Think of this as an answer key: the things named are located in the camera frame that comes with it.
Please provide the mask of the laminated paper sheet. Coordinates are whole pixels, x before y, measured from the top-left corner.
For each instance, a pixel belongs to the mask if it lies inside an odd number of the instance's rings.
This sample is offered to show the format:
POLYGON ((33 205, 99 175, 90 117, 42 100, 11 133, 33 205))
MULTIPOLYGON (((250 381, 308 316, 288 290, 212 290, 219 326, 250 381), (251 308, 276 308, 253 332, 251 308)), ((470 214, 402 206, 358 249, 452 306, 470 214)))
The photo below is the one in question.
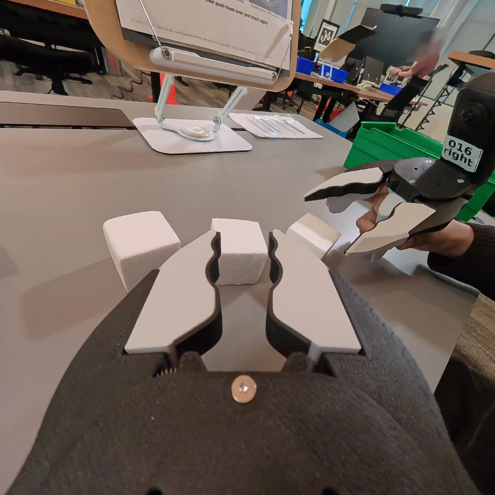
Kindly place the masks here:
POLYGON ((266 139, 322 139, 288 114, 230 113, 229 118, 256 137, 266 139))

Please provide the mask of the grey desk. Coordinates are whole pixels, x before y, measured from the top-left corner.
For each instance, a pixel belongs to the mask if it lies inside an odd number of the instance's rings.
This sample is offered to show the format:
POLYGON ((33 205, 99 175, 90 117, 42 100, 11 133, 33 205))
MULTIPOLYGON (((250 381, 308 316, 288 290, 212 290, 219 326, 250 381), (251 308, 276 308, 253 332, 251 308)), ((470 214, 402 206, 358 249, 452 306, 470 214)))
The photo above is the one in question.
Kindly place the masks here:
POLYGON ((402 339, 434 390, 475 304, 434 275, 420 251, 376 263, 346 257, 366 212, 332 215, 305 194, 339 174, 351 144, 309 119, 320 139, 259 139, 249 152, 168 156, 138 131, 1 129, 1 494, 28 455, 73 357, 126 296, 104 221, 160 211, 182 246, 213 218, 256 221, 263 235, 311 214, 341 232, 325 259, 402 339))

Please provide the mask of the black monitor panel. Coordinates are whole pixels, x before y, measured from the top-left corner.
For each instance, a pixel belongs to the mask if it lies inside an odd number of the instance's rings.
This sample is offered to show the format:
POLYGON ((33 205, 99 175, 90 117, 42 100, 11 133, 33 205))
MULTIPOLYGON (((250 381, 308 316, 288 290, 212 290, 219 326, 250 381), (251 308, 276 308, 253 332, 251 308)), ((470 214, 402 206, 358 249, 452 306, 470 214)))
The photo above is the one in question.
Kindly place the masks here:
POLYGON ((348 58, 371 57, 384 64, 383 71, 414 61, 414 56, 430 41, 439 23, 439 19, 421 13, 421 8, 400 4, 382 4, 377 9, 368 7, 361 24, 375 27, 375 33, 358 41, 348 58))

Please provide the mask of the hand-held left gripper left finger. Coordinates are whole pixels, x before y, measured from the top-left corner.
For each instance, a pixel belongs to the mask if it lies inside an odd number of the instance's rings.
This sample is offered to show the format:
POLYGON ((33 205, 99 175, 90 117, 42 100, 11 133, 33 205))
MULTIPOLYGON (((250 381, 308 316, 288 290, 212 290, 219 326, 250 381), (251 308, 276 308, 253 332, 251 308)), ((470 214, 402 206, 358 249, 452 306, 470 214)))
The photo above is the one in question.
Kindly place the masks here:
POLYGON ((208 231, 161 266, 124 347, 127 354, 164 352, 178 362, 185 352, 203 355, 220 341, 220 254, 220 233, 208 231))

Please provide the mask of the person's right forearm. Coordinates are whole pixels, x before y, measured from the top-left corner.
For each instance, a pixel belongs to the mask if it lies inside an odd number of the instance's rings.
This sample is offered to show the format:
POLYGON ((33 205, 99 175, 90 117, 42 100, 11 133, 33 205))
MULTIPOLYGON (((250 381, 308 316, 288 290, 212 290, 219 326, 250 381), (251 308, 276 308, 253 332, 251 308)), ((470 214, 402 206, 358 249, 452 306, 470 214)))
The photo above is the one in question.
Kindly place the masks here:
POLYGON ((428 254, 428 267, 458 282, 467 284, 494 301, 494 226, 469 224, 473 242, 457 258, 428 254))

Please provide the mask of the black office chair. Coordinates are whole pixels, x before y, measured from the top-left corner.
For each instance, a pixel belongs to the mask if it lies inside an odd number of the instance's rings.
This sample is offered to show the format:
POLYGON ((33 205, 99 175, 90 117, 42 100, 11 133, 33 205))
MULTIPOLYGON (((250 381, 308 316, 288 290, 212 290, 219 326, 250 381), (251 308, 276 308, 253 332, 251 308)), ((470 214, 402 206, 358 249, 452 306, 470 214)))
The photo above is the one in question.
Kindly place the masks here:
POLYGON ((63 96, 68 95, 63 81, 91 85, 92 81, 84 76, 100 71, 98 59, 92 53, 39 46, 4 34, 1 34, 1 60, 15 64, 15 76, 47 77, 52 82, 51 91, 63 96))

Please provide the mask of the marker tag sign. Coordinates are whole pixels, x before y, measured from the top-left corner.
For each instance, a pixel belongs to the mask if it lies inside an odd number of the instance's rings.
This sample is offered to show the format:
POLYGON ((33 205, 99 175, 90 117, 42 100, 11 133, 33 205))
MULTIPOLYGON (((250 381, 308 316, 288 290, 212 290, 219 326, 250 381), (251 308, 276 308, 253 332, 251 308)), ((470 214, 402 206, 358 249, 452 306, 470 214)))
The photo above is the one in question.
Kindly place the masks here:
POLYGON ((336 38, 339 28, 340 26, 338 24, 323 19, 317 30, 313 49, 316 52, 321 52, 325 49, 336 38))

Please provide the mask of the white panel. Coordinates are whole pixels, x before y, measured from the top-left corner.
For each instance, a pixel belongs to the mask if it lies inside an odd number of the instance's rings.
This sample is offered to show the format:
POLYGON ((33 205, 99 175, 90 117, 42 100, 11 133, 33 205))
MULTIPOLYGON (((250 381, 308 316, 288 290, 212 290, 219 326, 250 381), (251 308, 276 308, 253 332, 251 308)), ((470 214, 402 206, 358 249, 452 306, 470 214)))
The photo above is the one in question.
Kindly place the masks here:
POLYGON ((332 132, 345 136, 357 123, 359 114, 356 103, 349 104, 340 114, 329 122, 332 132))

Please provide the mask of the person's right hand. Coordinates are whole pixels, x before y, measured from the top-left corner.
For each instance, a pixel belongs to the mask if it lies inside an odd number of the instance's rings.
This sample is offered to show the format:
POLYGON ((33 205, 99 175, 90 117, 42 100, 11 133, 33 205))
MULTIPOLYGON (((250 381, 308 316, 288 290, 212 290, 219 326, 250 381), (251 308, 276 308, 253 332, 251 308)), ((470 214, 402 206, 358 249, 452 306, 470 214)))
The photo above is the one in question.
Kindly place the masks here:
MULTIPOLYGON (((365 201, 371 205, 371 209, 356 220, 356 226, 362 234, 372 230, 375 226, 378 209, 388 195, 386 184, 380 185, 377 193, 365 201)), ((421 233, 409 238, 397 249, 416 249, 438 253, 450 259, 461 257, 471 246, 474 240, 474 231, 469 224, 463 224, 455 220, 451 221, 444 229, 436 232, 421 233)))

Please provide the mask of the green plastic bin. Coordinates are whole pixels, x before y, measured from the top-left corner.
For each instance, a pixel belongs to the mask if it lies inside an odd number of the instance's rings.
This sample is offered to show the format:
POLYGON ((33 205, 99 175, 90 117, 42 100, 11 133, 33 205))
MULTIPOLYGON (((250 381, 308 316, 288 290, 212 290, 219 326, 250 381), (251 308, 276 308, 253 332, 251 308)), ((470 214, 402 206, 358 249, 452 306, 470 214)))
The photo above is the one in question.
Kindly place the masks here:
MULTIPOLYGON (((386 185, 391 169, 401 159, 407 158, 431 158, 437 160, 441 156, 442 145, 424 135, 412 130, 400 130, 395 123, 389 122, 363 122, 353 141, 350 153, 344 163, 347 169, 361 166, 367 163, 380 167, 385 172, 386 185)), ((460 220, 467 223, 474 214, 483 209, 486 211, 486 203, 494 199, 494 171, 488 181, 474 190, 473 194, 458 198, 451 204, 440 205, 436 212, 428 219, 430 225, 425 222, 414 228, 413 233, 439 228, 448 224, 450 220, 460 220)))

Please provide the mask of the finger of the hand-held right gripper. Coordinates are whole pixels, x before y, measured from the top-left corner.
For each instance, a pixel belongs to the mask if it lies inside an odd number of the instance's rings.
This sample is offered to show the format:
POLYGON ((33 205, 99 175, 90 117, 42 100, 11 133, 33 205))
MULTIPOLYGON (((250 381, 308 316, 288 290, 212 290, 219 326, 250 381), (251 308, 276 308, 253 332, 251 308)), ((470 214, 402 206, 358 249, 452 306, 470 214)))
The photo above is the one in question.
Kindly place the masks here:
POLYGON ((353 202, 367 200, 376 195, 385 183, 385 172, 380 167, 349 170, 309 191, 304 201, 326 200, 331 213, 342 213, 353 202))
POLYGON ((378 221, 373 229, 360 234, 344 254, 346 257, 370 255, 371 261, 377 261, 388 250, 403 244, 410 232, 435 212, 435 209, 424 204, 399 203, 388 218, 378 221))

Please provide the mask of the orange traffic cone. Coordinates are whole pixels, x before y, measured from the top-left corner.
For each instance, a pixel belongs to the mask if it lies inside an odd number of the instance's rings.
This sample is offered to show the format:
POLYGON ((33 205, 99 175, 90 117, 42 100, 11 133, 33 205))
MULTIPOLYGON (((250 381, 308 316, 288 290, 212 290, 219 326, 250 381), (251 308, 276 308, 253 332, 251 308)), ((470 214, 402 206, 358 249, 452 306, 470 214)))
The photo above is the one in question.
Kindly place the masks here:
MULTIPOLYGON (((157 72, 151 72, 150 74, 151 78, 151 95, 148 96, 149 100, 157 103, 159 94, 161 91, 161 87, 164 83, 165 79, 165 74, 164 73, 157 73, 157 72)), ((175 84, 173 83, 171 86, 171 89, 169 90, 167 99, 166 99, 166 104, 177 104, 176 101, 176 89, 175 89, 175 84)))

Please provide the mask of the person's lap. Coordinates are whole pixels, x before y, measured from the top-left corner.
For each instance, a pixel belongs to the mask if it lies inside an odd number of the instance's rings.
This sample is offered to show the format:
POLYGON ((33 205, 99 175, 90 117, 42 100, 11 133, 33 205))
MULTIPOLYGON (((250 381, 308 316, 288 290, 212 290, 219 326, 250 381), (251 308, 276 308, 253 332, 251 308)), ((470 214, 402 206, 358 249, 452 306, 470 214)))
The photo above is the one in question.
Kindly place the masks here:
POLYGON ((481 494, 494 494, 494 379, 452 356, 434 392, 449 437, 481 494))

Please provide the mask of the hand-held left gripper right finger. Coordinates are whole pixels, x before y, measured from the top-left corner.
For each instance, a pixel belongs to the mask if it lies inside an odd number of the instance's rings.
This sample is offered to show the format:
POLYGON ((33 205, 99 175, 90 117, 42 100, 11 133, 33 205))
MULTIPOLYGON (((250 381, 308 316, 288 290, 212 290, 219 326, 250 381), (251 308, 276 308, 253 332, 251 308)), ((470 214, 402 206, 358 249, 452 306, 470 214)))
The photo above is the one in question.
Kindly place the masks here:
POLYGON ((288 358, 319 362, 325 353, 359 354, 362 344, 326 265, 296 239, 269 233, 266 337, 288 358))

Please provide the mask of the white foam cube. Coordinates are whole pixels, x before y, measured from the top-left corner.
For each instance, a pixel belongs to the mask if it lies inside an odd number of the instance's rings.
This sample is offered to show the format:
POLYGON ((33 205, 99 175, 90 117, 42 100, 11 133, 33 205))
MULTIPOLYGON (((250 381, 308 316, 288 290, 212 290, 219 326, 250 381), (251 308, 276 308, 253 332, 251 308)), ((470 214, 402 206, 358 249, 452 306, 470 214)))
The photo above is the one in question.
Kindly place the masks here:
POLYGON ((289 226, 286 235, 297 239, 322 260, 341 237, 341 232, 315 215, 307 213, 289 226))
POLYGON ((268 258, 258 222, 213 218, 211 229, 220 232, 221 255, 217 286, 256 284, 268 258))
POLYGON ((103 233, 127 292, 181 248, 179 237, 160 211, 106 220, 103 233))

